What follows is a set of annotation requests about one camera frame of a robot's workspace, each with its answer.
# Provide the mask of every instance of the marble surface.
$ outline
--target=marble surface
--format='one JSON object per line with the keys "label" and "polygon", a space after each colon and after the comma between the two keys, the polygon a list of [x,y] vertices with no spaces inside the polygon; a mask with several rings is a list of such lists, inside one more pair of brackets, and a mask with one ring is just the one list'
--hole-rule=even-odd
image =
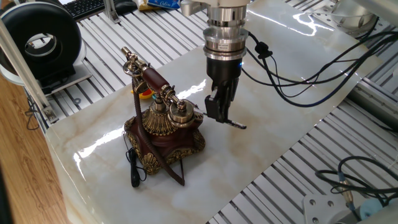
{"label": "marble surface", "polygon": [[[269,44],[278,61],[279,74],[296,80],[314,74],[357,43],[278,0],[252,3],[246,29]],[[248,48],[254,48],[251,40]],[[360,47],[345,59],[357,58],[365,50]],[[57,122],[46,133],[68,217],[72,223],[205,223],[310,131],[379,63],[376,57],[368,59],[341,91],[314,108],[291,106],[273,88],[242,75],[229,117],[248,128],[240,130],[205,119],[200,131],[206,148],[184,159],[184,187],[164,170],[148,177],[139,188],[131,187],[123,124],[135,114],[127,86]],[[323,72],[320,79],[331,77],[346,66],[347,63],[338,63]],[[269,81],[249,56],[244,58],[243,67],[254,77]],[[158,71],[176,86],[178,97],[205,108],[211,80],[206,75],[201,48]],[[338,82],[317,85],[296,101],[319,100]],[[302,88],[286,92],[292,94]],[[149,103],[143,101],[142,108]],[[174,169],[179,172],[178,164]]]}

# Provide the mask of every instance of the gold decorative ornament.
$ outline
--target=gold decorative ornament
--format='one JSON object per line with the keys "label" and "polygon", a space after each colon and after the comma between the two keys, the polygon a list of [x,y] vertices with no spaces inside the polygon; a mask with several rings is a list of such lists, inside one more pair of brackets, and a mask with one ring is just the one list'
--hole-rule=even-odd
{"label": "gold decorative ornament", "polygon": [[158,173],[160,170],[160,165],[152,153],[148,153],[148,154],[144,155],[141,163],[142,163],[144,170],[146,170],[149,175],[154,175],[154,174]]}
{"label": "gold decorative ornament", "polygon": [[152,106],[142,115],[142,124],[148,133],[166,136],[177,130],[167,118],[167,113],[156,113]]}

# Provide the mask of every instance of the vintage telephone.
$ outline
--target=vintage telephone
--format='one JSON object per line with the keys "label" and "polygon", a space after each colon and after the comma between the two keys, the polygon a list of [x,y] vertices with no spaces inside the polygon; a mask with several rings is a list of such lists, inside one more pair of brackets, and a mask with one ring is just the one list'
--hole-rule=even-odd
{"label": "vintage telephone", "polygon": [[[154,175],[163,168],[185,185],[183,169],[180,177],[170,165],[205,148],[205,138],[198,130],[203,114],[196,112],[188,100],[178,99],[174,88],[136,54],[126,47],[122,52],[127,58],[123,71],[132,77],[137,114],[124,124],[127,137],[147,174]],[[149,88],[155,92],[155,100],[141,112],[139,94]]]}

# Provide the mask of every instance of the metal bracket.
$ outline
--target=metal bracket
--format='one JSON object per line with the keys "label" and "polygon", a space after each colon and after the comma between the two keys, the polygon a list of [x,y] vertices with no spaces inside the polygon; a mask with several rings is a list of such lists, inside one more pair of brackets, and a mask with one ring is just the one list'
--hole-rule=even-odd
{"label": "metal bracket", "polygon": [[41,87],[37,83],[35,77],[29,66],[26,64],[22,54],[19,52],[14,40],[12,39],[7,27],[4,25],[0,19],[0,48],[6,54],[6,57],[11,62],[17,74],[20,76],[24,85],[36,102],[37,107],[44,112],[44,114],[49,114],[47,117],[49,121],[56,122],[58,118],[56,117],[53,109],[50,106],[49,101],[45,97]]}
{"label": "metal bracket", "polygon": [[104,0],[105,15],[114,23],[120,22],[119,16],[116,13],[113,0]]}
{"label": "metal bracket", "polygon": [[188,17],[199,11],[206,9],[207,4],[202,2],[182,1],[180,7],[182,14]]}
{"label": "metal bracket", "polygon": [[305,224],[335,224],[351,213],[341,195],[306,195],[303,208]]}
{"label": "metal bracket", "polygon": [[51,124],[53,124],[59,120],[59,118],[57,118],[57,116],[55,115],[54,110],[52,109],[51,106],[44,108],[42,111],[43,111],[44,116],[48,119],[48,121]]}

